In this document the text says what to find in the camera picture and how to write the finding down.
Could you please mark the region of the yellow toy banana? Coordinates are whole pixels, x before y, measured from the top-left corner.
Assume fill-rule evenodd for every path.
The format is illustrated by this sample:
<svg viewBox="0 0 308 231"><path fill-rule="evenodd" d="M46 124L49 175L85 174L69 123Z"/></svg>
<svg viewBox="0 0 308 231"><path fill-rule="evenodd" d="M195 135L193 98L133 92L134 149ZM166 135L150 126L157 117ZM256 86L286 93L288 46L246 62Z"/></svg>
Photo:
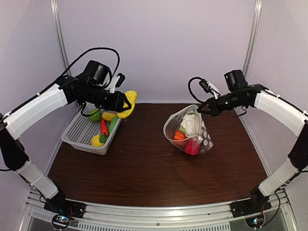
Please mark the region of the yellow toy banana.
<svg viewBox="0 0 308 231"><path fill-rule="evenodd" d="M130 116L135 108L138 93L134 90L125 92L126 100L123 104L124 111L118 112L116 115L120 119L125 119Z"/></svg>

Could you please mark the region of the clear dotted zip top bag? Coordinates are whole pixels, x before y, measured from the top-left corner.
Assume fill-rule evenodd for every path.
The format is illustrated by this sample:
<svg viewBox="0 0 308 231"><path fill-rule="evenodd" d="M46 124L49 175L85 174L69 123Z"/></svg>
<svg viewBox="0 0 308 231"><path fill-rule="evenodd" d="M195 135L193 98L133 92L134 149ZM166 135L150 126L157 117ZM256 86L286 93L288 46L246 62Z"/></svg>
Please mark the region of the clear dotted zip top bag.
<svg viewBox="0 0 308 231"><path fill-rule="evenodd" d="M195 156L209 151L213 142L206 129L198 106L191 104L172 114L165 122L165 138L180 151Z"/></svg>

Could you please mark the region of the orange toy pumpkin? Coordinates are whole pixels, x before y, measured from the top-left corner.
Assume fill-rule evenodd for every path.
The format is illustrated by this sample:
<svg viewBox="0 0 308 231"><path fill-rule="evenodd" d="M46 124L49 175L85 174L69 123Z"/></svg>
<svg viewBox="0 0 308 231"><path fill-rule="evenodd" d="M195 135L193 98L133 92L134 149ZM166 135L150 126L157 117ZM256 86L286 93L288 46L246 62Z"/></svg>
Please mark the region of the orange toy pumpkin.
<svg viewBox="0 0 308 231"><path fill-rule="evenodd" d="M186 139L186 136L184 133L182 133L180 130L177 130L175 135L174 135L174 140L180 141Z"/></svg>

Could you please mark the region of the red toy bell pepper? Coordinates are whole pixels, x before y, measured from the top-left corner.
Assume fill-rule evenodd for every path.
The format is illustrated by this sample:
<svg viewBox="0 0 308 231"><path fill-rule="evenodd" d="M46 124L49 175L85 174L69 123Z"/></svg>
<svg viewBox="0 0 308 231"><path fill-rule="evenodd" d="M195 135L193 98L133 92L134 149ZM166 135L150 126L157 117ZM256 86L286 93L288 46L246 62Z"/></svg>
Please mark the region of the red toy bell pepper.
<svg viewBox="0 0 308 231"><path fill-rule="evenodd" d="M189 155L197 155L200 149L200 143L194 140L189 140L186 143L186 146L184 148L185 153Z"/></svg>

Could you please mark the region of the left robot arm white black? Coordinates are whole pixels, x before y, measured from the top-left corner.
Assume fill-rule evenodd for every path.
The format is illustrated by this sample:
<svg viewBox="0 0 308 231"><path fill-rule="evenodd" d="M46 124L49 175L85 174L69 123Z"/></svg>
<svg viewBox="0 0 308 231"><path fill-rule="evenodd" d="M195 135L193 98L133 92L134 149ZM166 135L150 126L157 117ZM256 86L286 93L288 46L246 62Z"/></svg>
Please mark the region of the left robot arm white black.
<svg viewBox="0 0 308 231"><path fill-rule="evenodd" d="M45 91L0 117L0 150L6 167L37 189L53 211L66 213L69 202L54 182L30 161L18 139L42 118L73 102L91 103L98 109L117 112L120 118L128 117L137 93L132 91L129 96L116 91L124 80L122 73L114 75L107 66L91 60L78 76L61 75Z"/></svg>

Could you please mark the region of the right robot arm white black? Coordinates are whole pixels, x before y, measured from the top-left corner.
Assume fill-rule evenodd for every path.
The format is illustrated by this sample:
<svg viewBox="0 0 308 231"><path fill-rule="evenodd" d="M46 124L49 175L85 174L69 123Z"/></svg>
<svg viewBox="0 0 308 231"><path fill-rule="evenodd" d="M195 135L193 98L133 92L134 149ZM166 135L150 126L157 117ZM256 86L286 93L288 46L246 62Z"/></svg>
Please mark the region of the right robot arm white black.
<svg viewBox="0 0 308 231"><path fill-rule="evenodd" d="M246 207L255 213L265 205L272 193L290 183L308 166L308 114L267 87L248 84L241 70L228 72L224 78L230 91L225 95L221 95L209 81L200 79L200 87L211 93L212 98L202 102L198 112L218 116L236 107L253 107L278 120L297 138L285 162L251 191Z"/></svg>

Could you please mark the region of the green toy cucumber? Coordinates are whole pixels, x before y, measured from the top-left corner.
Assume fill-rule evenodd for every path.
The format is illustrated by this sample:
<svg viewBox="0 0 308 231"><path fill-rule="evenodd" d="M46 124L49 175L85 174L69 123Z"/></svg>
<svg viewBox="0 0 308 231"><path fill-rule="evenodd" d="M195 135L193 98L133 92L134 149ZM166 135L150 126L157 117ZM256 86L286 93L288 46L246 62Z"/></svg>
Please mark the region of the green toy cucumber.
<svg viewBox="0 0 308 231"><path fill-rule="evenodd" d="M110 125L109 125L109 133L111 134L111 132L113 131L116 123L118 121L118 117L117 116L114 116L110 122Z"/></svg>

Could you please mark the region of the yellow toy corn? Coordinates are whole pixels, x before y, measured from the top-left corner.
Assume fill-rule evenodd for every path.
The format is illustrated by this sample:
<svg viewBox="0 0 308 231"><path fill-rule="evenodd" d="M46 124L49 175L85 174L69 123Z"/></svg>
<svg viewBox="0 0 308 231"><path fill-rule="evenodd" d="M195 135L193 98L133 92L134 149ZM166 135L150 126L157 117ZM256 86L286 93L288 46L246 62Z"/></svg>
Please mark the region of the yellow toy corn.
<svg viewBox="0 0 308 231"><path fill-rule="evenodd" d="M114 117L116 117L116 114L109 113L109 112L102 113L102 119L104 119L105 121L111 122Z"/></svg>

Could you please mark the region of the orange toy carrot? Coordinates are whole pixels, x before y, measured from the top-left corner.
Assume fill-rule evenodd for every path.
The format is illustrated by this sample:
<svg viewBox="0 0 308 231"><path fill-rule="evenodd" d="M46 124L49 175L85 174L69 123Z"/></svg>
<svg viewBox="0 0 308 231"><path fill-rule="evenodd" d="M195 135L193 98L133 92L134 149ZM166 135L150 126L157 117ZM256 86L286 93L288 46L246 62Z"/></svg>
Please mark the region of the orange toy carrot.
<svg viewBox="0 0 308 231"><path fill-rule="evenodd" d="M101 134L105 135L106 137L109 136L109 130L103 118L101 119Z"/></svg>

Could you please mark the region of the green toy apple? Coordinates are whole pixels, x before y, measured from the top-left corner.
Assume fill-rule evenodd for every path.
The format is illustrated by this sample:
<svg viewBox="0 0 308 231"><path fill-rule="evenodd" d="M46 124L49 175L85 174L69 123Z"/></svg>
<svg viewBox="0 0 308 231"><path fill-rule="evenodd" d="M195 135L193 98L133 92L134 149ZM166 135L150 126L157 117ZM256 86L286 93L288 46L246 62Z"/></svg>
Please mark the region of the green toy apple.
<svg viewBox="0 0 308 231"><path fill-rule="evenodd" d="M99 109L93 109L90 111L90 121L92 122L100 122L101 116L102 114Z"/></svg>

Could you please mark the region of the yellow toy lemon green leaf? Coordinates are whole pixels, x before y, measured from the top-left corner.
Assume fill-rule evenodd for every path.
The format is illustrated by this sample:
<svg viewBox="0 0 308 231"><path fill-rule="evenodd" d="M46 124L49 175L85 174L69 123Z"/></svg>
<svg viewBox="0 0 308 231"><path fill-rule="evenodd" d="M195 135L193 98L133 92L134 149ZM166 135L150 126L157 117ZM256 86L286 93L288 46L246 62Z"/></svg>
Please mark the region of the yellow toy lemon green leaf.
<svg viewBox="0 0 308 231"><path fill-rule="evenodd" d="M105 135L96 135L91 139L91 145L94 147L102 147L106 143L108 137Z"/></svg>

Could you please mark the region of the white perforated plastic basket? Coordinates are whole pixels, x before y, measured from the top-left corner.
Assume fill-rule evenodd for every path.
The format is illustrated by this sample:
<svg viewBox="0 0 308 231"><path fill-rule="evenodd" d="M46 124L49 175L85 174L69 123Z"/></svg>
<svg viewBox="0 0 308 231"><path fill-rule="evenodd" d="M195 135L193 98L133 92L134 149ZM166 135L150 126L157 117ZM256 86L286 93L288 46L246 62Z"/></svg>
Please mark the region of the white perforated plastic basket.
<svg viewBox="0 0 308 231"><path fill-rule="evenodd" d="M88 117L83 116L81 111L78 111L63 132L61 139L77 150L105 155L121 122L122 120L118 119L104 145L96 147L92 145L92 139L101 134L101 124L100 122L92 122Z"/></svg>

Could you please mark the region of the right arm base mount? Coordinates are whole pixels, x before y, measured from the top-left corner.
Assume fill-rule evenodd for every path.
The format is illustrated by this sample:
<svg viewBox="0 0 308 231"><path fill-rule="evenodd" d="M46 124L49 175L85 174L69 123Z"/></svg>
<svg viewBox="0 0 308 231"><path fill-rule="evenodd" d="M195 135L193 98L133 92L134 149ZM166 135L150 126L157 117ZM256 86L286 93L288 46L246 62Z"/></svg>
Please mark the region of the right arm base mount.
<svg viewBox="0 0 308 231"><path fill-rule="evenodd" d="M246 225L252 229L261 228L265 224L264 212L271 209L271 203L265 202L262 205L253 205L251 199L233 201L230 204L231 213L234 218L244 217Z"/></svg>

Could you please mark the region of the right aluminium corner post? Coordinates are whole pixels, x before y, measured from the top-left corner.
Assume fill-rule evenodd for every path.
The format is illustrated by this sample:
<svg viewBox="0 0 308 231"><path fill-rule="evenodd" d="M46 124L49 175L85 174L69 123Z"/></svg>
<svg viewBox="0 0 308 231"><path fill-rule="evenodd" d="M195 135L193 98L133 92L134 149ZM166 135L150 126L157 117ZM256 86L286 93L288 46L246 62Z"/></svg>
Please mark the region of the right aluminium corner post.
<svg viewBox="0 0 308 231"><path fill-rule="evenodd" d="M253 51L256 45L260 21L261 21L261 15L262 15L262 0L255 0L250 37L243 65L243 74L245 77L248 75L249 68L252 62Z"/></svg>

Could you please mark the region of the aluminium corner post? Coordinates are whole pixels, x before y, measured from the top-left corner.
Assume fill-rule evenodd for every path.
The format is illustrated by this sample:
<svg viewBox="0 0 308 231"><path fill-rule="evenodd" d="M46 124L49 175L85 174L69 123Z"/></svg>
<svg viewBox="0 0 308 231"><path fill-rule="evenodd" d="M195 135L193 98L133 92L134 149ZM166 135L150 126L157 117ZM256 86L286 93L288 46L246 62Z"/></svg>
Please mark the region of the aluminium corner post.
<svg viewBox="0 0 308 231"><path fill-rule="evenodd" d="M58 47L60 51L60 57L62 60L63 67L64 69L66 69L69 66L69 64L68 64L68 58L67 58L65 44L64 44L64 37L63 37L63 32L62 32L62 27L61 27L59 7L58 7L57 0L51 0L51 13L53 17L55 34L56 34Z"/></svg>
<svg viewBox="0 0 308 231"><path fill-rule="evenodd" d="M245 77L248 75L249 68L252 62L253 51L256 45L260 21L261 21L261 15L262 15L262 0L255 0L250 37L243 65L243 74Z"/></svg>

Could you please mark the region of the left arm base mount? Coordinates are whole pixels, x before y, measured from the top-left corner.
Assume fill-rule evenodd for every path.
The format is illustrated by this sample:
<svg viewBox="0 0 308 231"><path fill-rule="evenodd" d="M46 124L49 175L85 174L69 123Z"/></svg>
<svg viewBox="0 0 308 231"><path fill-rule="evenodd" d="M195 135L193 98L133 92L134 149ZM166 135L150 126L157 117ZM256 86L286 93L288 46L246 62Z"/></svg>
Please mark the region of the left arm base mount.
<svg viewBox="0 0 308 231"><path fill-rule="evenodd" d="M83 218L86 205L81 202L65 200L64 208L56 209L50 202L45 202L44 209L51 211L54 215L51 224L57 230L68 228L76 218Z"/></svg>

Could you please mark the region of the left aluminium corner post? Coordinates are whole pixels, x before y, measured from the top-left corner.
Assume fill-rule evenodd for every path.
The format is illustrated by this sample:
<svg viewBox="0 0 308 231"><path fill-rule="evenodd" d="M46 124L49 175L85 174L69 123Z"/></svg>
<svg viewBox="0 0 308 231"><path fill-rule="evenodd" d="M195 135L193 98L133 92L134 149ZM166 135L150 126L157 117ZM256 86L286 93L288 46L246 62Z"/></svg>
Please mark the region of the left aluminium corner post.
<svg viewBox="0 0 308 231"><path fill-rule="evenodd" d="M64 69L66 69L69 66L69 64L68 64L68 58L67 58L65 44L64 44L64 37L63 37L63 32L62 32L62 27L61 27L59 7L58 7L57 0L51 0L51 13L53 17L55 34L56 34L58 47L60 51L60 57L62 60L63 67Z"/></svg>

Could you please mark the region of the aluminium front rail frame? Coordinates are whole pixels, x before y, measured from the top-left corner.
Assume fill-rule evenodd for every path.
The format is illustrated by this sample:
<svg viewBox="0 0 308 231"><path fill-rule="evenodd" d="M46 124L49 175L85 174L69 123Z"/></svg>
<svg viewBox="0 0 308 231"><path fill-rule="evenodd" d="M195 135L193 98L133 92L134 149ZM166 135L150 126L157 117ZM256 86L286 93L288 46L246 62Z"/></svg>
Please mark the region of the aluminium front rail frame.
<svg viewBox="0 0 308 231"><path fill-rule="evenodd" d="M97 203L85 204L83 218L74 218L64 231L299 231L285 190L270 196L271 209L234 217L229 202L195 206L138 207ZM44 210L40 194L31 190L26 199L18 231L57 231L51 221L55 213ZM265 227L252 221L264 215Z"/></svg>

